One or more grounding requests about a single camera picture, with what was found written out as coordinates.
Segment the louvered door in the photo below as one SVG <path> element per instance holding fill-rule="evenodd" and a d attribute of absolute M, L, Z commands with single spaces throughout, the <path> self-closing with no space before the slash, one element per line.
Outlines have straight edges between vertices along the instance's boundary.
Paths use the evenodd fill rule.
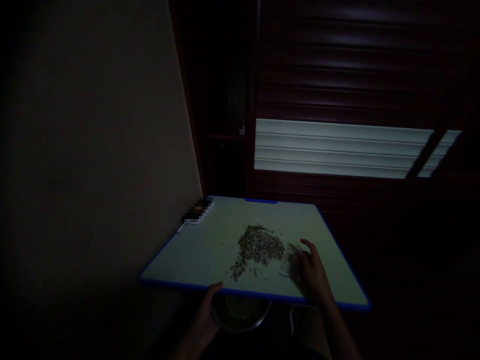
<path fill-rule="evenodd" d="M 431 135 L 448 124 L 420 177 L 462 130 L 461 94 L 480 50 L 475 12 L 263 0 L 258 31 L 248 195 L 316 204 L 366 269 L 375 249 L 363 240 Z"/>

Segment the white panel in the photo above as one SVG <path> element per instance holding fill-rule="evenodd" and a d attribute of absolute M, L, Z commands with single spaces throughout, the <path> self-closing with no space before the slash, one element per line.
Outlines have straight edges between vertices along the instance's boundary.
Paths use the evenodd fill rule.
<path fill-rule="evenodd" d="M 445 135 L 440 140 L 440 144 L 453 144 L 457 137 L 460 135 L 461 131 L 458 130 L 447 130 Z"/>
<path fill-rule="evenodd" d="M 431 129 L 257 119 L 255 169 L 403 179 Z M 419 177 L 429 177 L 457 139 L 448 130 Z"/>
<path fill-rule="evenodd" d="M 292 173 L 346 175 L 370 178 L 404 179 L 409 169 L 395 167 L 334 165 L 318 162 L 255 159 L 254 168 Z"/>
<path fill-rule="evenodd" d="M 410 169 L 417 157 L 256 146 L 255 159 Z M 436 167 L 440 160 L 441 157 L 432 156 L 427 166 Z"/>
<path fill-rule="evenodd" d="M 433 154 L 430 156 L 425 166 L 418 174 L 419 178 L 429 178 L 432 175 L 434 170 L 439 165 L 440 161 L 444 158 L 444 155 L 453 145 L 455 140 L 457 140 L 457 137 L 460 135 L 460 133 L 461 131 L 458 131 L 458 130 L 447 130 L 445 135 L 442 137 L 440 143 L 437 145 L 437 147 L 433 151 Z"/>
<path fill-rule="evenodd" d="M 263 147 L 326 150 L 348 153 L 418 156 L 424 144 L 407 142 L 382 142 L 328 137 L 291 136 L 257 133 L 255 145 Z M 435 155 L 444 155 L 449 145 L 439 145 Z"/>
<path fill-rule="evenodd" d="M 430 175 L 434 172 L 435 167 L 424 167 L 420 173 L 418 173 L 419 178 L 429 178 Z"/>
<path fill-rule="evenodd" d="M 350 125 L 331 122 L 291 121 L 291 120 L 256 120 L 257 134 L 304 135 L 358 140 L 380 140 L 405 143 L 425 144 L 434 132 L 429 129 L 406 127 Z"/>

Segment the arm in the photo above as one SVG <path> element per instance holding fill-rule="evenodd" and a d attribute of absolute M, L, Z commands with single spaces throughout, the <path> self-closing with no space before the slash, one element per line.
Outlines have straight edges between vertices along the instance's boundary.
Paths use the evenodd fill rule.
<path fill-rule="evenodd" d="M 333 359 L 362 359 L 335 303 L 317 248 L 308 240 L 301 239 L 301 242 L 310 248 L 311 253 L 300 251 L 297 254 L 301 270 L 298 280 L 305 295 L 315 302 L 321 312 Z"/>
<path fill-rule="evenodd" d="M 217 335 L 220 328 L 210 315 L 210 304 L 222 286 L 223 283 L 219 282 L 208 287 L 190 329 L 173 351 L 170 360 L 198 359 Z"/>

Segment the dark wooden cabinet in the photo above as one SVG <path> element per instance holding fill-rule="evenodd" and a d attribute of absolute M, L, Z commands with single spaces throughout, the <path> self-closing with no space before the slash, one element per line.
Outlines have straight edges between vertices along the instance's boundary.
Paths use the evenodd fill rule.
<path fill-rule="evenodd" d="M 413 218 L 478 201 L 480 26 L 469 6 L 171 0 L 205 195 L 315 204 L 359 272 L 408 258 L 398 234 L 414 243 L 415 227 L 431 226 Z M 268 171 L 254 168 L 257 118 L 432 135 L 405 179 Z M 448 130 L 463 132 L 418 177 Z"/>

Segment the right hand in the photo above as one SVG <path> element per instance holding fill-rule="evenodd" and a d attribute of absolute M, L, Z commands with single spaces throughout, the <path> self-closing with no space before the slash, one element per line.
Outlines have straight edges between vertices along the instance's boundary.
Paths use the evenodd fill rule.
<path fill-rule="evenodd" d="M 334 297 L 317 248 L 308 240 L 300 239 L 300 241 L 307 245 L 311 252 L 299 251 L 294 257 L 300 263 L 300 276 L 297 279 L 300 289 L 305 292 L 307 297 L 312 297 L 315 300 L 333 301 Z"/>

